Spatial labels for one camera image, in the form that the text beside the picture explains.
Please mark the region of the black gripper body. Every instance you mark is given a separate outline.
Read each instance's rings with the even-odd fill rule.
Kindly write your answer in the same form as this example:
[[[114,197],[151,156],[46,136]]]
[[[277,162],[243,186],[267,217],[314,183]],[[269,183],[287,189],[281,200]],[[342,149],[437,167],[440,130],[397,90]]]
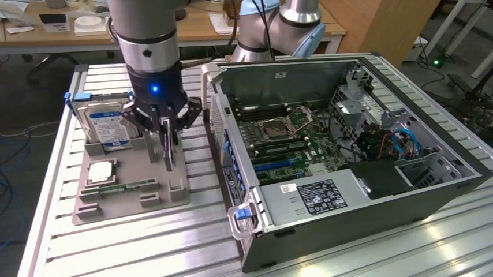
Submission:
[[[135,96],[134,103],[147,114],[155,108],[160,117],[171,111],[178,115],[186,105],[187,95],[183,90],[182,68],[182,63],[176,62],[160,72],[140,72],[127,65]]]

